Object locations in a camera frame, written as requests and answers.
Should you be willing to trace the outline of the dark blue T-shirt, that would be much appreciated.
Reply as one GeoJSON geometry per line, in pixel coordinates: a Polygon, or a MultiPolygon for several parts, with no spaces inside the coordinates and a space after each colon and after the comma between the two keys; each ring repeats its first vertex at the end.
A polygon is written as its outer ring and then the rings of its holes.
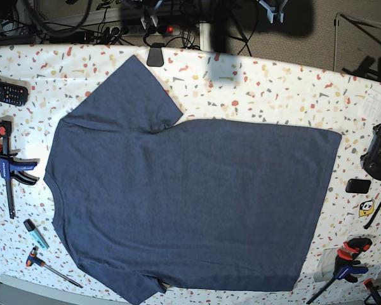
{"type": "Polygon", "coordinates": [[[181,117],[131,57],[59,121],[44,181],[69,255],[132,304],[165,285],[291,291],[341,135],[181,117]]]}

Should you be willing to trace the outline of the black table edge clamp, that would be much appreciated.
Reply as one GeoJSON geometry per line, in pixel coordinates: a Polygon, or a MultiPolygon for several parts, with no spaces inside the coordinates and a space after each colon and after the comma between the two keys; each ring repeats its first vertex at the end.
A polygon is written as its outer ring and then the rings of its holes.
{"type": "Polygon", "coordinates": [[[164,43],[153,43],[150,46],[149,54],[146,61],[147,66],[162,67],[164,65],[164,57],[162,52],[163,48],[164,43]]]}

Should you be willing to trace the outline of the white power strip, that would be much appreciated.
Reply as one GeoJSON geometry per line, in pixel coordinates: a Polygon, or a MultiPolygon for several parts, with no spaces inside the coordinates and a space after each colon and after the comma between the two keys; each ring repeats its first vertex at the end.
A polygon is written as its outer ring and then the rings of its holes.
{"type": "MultiPolygon", "coordinates": [[[[130,25],[127,26],[128,32],[126,36],[143,36],[146,34],[146,30],[142,25],[130,25]]],[[[158,25],[155,32],[152,33],[154,36],[178,36],[181,33],[181,28],[179,25],[158,25]]]]}

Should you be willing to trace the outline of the small black rectangular case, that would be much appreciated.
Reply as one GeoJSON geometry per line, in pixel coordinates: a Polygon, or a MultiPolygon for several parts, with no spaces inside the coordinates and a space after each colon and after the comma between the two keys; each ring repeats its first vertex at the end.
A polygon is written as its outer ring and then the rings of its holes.
{"type": "Polygon", "coordinates": [[[370,190],[371,181],[364,179],[349,179],[345,192],[352,194],[367,194],[370,190]]]}

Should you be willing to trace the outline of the light blue highlighter marker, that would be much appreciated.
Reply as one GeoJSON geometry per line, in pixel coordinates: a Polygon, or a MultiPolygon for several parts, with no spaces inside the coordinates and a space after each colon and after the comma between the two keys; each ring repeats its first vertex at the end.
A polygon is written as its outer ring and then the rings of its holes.
{"type": "Polygon", "coordinates": [[[36,225],[30,219],[24,220],[23,224],[28,233],[31,235],[32,239],[36,242],[36,244],[40,248],[48,250],[50,246],[48,245],[48,243],[46,242],[36,225]]]}

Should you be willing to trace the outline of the clear plastic bag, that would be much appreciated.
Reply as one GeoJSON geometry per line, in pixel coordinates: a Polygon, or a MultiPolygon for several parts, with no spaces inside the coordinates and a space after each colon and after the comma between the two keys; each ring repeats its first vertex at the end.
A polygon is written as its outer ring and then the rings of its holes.
{"type": "Polygon", "coordinates": [[[335,258],[337,256],[338,248],[329,248],[323,250],[319,262],[317,264],[316,272],[314,273],[314,282],[324,282],[332,279],[335,268],[335,258]]]}

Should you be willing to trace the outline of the black TV remote control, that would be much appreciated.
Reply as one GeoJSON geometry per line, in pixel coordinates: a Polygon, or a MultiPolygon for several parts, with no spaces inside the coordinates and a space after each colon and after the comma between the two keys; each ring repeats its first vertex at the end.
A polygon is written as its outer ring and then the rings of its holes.
{"type": "Polygon", "coordinates": [[[21,107],[27,101],[28,89],[26,87],[0,81],[0,102],[21,107]]]}

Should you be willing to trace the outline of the yellow panda sticker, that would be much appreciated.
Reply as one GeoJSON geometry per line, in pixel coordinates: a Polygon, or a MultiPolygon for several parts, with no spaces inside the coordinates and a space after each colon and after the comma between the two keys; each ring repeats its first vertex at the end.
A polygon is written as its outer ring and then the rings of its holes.
{"type": "Polygon", "coordinates": [[[367,200],[360,204],[359,206],[359,216],[364,217],[367,215],[371,215],[374,212],[375,208],[375,200],[367,200]]]}

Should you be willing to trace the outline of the black game controller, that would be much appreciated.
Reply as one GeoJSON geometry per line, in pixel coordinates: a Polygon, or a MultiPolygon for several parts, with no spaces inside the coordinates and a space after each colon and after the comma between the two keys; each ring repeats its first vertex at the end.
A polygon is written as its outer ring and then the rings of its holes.
{"type": "Polygon", "coordinates": [[[381,124],[373,127],[372,142],[360,160],[362,169],[373,179],[381,181],[381,124]]]}

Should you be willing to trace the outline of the blue black bar clamp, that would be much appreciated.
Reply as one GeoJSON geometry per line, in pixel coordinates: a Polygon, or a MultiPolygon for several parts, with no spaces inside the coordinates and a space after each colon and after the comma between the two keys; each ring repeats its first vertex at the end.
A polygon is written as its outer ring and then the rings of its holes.
{"type": "Polygon", "coordinates": [[[12,133],[11,121],[0,121],[0,175],[5,181],[6,195],[10,219],[15,218],[15,206],[13,201],[12,180],[15,179],[26,186],[34,186],[38,182],[37,177],[26,174],[35,169],[37,161],[17,161],[16,152],[10,151],[10,137],[12,133]]]}
{"type": "Polygon", "coordinates": [[[306,304],[313,303],[321,294],[323,294],[335,281],[345,280],[349,283],[357,283],[358,279],[354,275],[363,275],[368,272],[368,268],[360,266],[358,257],[366,252],[372,246],[372,240],[369,238],[353,238],[345,241],[343,248],[337,250],[333,277],[317,292],[306,304]]]}

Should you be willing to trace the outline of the white paper sheet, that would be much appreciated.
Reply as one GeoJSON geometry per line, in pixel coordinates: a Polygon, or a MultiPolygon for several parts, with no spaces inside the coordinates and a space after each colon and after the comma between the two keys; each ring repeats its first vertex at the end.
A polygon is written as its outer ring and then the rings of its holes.
{"type": "Polygon", "coordinates": [[[374,123],[381,123],[381,94],[371,91],[367,94],[362,107],[363,117],[374,123]]]}

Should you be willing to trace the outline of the red black clamp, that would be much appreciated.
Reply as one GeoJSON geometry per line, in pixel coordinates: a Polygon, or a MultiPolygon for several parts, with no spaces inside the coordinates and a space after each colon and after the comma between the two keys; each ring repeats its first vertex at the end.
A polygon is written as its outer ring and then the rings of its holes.
{"type": "Polygon", "coordinates": [[[378,289],[376,286],[374,286],[372,280],[369,278],[363,282],[366,289],[369,291],[369,296],[364,300],[364,304],[368,305],[370,304],[369,300],[372,299],[373,304],[375,305],[381,305],[381,296],[378,292],[378,289]]]}

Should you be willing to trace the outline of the white metal table post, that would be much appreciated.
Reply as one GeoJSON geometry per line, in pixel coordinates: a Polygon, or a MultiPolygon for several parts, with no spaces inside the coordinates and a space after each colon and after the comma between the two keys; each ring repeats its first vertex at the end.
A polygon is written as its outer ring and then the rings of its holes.
{"type": "Polygon", "coordinates": [[[202,51],[212,52],[211,45],[211,24],[208,22],[199,22],[199,42],[202,51]]]}

